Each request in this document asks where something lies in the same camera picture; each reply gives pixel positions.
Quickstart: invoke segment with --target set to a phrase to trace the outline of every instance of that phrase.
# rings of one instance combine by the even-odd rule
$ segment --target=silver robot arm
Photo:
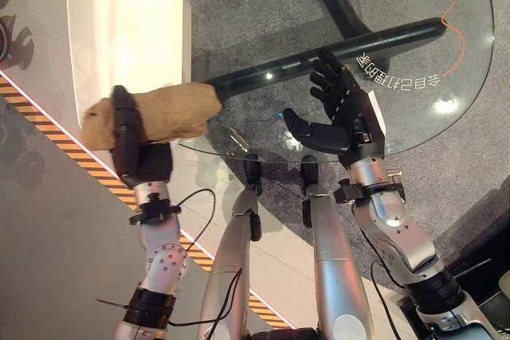
[[[500,338],[407,212],[401,190],[393,187],[399,184],[388,177],[384,161],[365,158],[347,170],[351,186],[364,190],[354,204],[356,222],[406,289],[424,324],[439,338]]]
[[[146,182],[134,190],[143,214],[157,215],[159,202],[170,201],[165,182]],[[147,250],[147,275],[135,289],[124,319],[112,336],[114,340],[165,338],[175,302],[173,294],[187,267],[186,251],[179,243],[176,213],[162,212],[154,218],[156,221],[145,218],[139,222],[139,229]]]

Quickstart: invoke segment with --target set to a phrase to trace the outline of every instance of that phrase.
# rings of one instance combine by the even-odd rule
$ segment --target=round glass table
[[[327,123],[309,95],[311,61],[328,47],[374,91],[386,153],[440,134],[476,99],[492,56],[491,0],[190,0],[192,77],[224,104],[193,150],[231,158],[299,162],[310,150],[287,131],[292,107]],[[316,153],[318,161],[336,156]]]

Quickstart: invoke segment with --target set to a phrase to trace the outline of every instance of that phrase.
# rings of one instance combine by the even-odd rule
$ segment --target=black strap
[[[170,206],[170,200],[158,199],[144,203],[140,206],[142,213],[129,218],[130,225],[158,224],[165,221],[171,214],[179,214],[180,206]]]
[[[372,194],[386,191],[398,191],[401,196],[404,196],[404,185],[402,183],[362,186],[360,183],[351,184],[348,179],[343,179],[339,184],[341,187],[333,193],[336,203],[368,199]]]
[[[175,297],[137,288],[124,316],[125,322],[164,330],[174,309]]]

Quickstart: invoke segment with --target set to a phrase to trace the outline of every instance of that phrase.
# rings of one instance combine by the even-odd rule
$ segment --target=hazard stripe
[[[100,184],[117,196],[130,209],[137,209],[135,196],[118,178],[102,167],[94,158],[77,145],[61,129],[53,124],[35,105],[32,105],[15,87],[0,76],[0,96],[2,96],[14,109],[23,114],[33,125],[42,132],[46,138],[54,142],[73,161],[87,171]],[[191,242],[181,235],[179,242],[187,248]],[[213,260],[197,246],[192,246],[188,256],[204,271],[210,272]],[[248,306],[262,320],[273,328],[288,328],[288,324],[274,312],[271,307],[250,294]]]

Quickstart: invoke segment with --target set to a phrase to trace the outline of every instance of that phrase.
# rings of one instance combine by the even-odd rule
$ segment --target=white plastic bin
[[[140,93],[190,81],[187,0],[67,0],[79,124],[115,85]]]

